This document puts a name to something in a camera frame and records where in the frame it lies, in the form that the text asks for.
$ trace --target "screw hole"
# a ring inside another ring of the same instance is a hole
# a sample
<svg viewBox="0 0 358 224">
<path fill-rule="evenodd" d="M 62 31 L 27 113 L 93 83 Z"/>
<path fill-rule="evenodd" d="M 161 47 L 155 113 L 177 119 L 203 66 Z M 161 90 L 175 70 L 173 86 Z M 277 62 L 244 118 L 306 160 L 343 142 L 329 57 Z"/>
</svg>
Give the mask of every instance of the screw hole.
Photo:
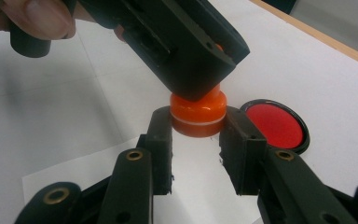
<svg viewBox="0 0 358 224">
<path fill-rule="evenodd" d="M 291 161 L 295 158 L 295 156 L 287 151 L 279 150 L 276 151 L 275 154 L 277 157 L 281 158 L 282 160 Z"/>
<path fill-rule="evenodd" d="M 56 188 L 49 191 L 43 197 L 43 202 L 46 204 L 56 204 L 61 203 L 69 196 L 69 189 L 67 188 Z"/>
<path fill-rule="evenodd" d="M 144 156 L 144 153 L 142 153 L 142 151 L 135 150 L 135 151 L 131 151 L 131 152 L 127 153 L 127 160 L 138 161 L 143 156 Z"/>
<path fill-rule="evenodd" d="M 131 214 L 128 212 L 122 212 L 116 216 L 117 223 L 126 223 L 130 221 L 130 219 L 131 219 Z"/>
<path fill-rule="evenodd" d="M 339 224 L 338 218 L 336 218 L 335 216 L 333 216 L 331 214 L 323 213 L 321 215 L 321 218 L 329 224 Z"/>
</svg>

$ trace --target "white stripe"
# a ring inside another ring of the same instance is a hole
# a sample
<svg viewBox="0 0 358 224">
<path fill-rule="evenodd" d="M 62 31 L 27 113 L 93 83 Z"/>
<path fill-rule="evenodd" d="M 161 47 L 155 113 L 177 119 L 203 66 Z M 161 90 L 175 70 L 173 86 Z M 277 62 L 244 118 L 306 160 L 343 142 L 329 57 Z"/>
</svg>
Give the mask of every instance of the white stripe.
<svg viewBox="0 0 358 224">
<path fill-rule="evenodd" d="M 179 119 L 179 118 L 176 117 L 172 112 L 171 112 L 171 115 L 172 115 L 176 120 L 181 121 L 182 123 L 185 123 L 185 124 L 194 125 L 194 126 L 207 126 L 207 125 L 211 125 L 211 124 L 215 124 L 215 123 L 220 122 L 222 119 L 225 118 L 226 113 L 223 115 L 222 118 L 216 119 L 216 120 L 213 120 L 213 121 L 209 121 L 209 122 L 191 122 L 191 121 L 187 121 L 187 120 L 184 120 L 184 119 Z"/>
</svg>

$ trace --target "black rim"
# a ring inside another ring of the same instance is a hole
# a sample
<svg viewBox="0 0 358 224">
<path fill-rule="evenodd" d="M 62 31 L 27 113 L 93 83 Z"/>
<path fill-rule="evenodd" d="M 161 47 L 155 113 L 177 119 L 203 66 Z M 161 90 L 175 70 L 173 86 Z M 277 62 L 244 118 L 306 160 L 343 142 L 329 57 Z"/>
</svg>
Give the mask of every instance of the black rim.
<svg viewBox="0 0 358 224">
<path fill-rule="evenodd" d="M 274 147 L 274 146 L 268 145 L 269 147 L 274 147 L 274 148 L 279 148 L 279 149 L 287 149 L 287 150 L 297 153 L 298 155 L 303 153 L 305 150 L 307 150 L 308 146 L 310 145 L 310 132 L 308 131 L 307 125 L 305 124 L 304 120 L 295 111 L 293 111 L 291 108 L 287 107 L 286 105 L 283 105 L 283 104 L 275 102 L 275 101 L 266 100 L 266 99 L 250 101 L 250 102 L 244 104 L 243 106 L 241 106 L 241 111 L 246 114 L 246 111 L 254 105 L 277 106 L 278 108 L 280 108 L 280 109 L 286 111 L 287 113 L 289 113 L 290 115 L 292 115 L 292 117 L 300 125 L 301 131 L 303 132 L 303 139 L 297 147 L 280 148 L 280 147 Z"/>
</svg>

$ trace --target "human hand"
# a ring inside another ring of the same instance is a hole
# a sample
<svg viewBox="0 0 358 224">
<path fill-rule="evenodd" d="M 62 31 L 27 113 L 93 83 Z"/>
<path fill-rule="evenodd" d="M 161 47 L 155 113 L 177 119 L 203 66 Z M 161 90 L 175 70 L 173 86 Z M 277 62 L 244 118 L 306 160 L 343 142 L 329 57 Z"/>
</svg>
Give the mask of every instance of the human hand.
<svg viewBox="0 0 358 224">
<path fill-rule="evenodd" d="M 78 3 L 74 18 L 93 21 Z M 39 39 L 72 37 L 76 32 L 75 20 L 62 0 L 0 0 L 0 30 L 8 31 L 9 21 Z"/>
</svg>

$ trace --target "orange cap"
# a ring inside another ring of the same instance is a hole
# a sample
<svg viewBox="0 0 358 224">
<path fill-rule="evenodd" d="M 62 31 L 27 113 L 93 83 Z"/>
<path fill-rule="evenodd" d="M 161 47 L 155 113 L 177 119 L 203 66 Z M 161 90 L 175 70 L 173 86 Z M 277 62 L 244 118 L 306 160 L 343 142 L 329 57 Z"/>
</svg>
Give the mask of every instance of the orange cap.
<svg viewBox="0 0 358 224">
<path fill-rule="evenodd" d="M 220 85 L 197 102 L 187 101 L 172 94 L 172 126 L 177 132 L 191 137 L 214 135 L 223 127 L 226 106 L 227 99 L 220 91 Z"/>
</svg>

